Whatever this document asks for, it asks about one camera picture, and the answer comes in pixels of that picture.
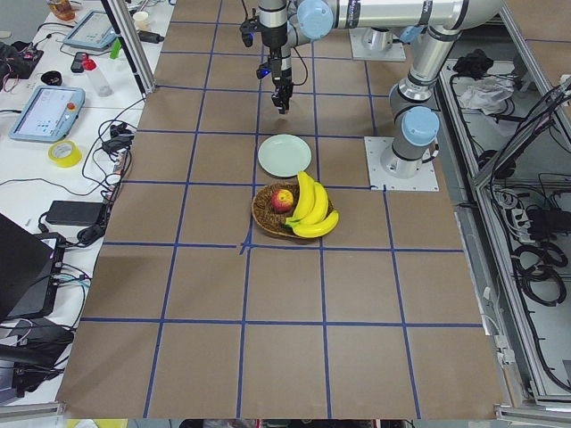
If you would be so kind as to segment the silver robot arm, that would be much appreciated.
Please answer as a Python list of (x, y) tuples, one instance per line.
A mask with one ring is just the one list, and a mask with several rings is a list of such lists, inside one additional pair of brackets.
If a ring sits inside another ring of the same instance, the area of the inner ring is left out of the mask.
[(440, 120), (427, 103), (459, 35), (457, 29), (434, 25), (412, 43), (410, 70), (389, 97), (396, 135), (381, 155), (381, 166), (392, 177), (414, 177), (423, 165), (426, 150), (436, 139)]
[(250, 46), (259, 33), (269, 49), (257, 70), (259, 79), (270, 75), (271, 96), (280, 114), (290, 108), (294, 91), (291, 51), (325, 37), (333, 29), (397, 29), (420, 27), (420, 39), (408, 75), (397, 84), (401, 98), (424, 103), (460, 33), (486, 23), (502, 1), (259, 1), (245, 12), (240, 26), (243, 43)]

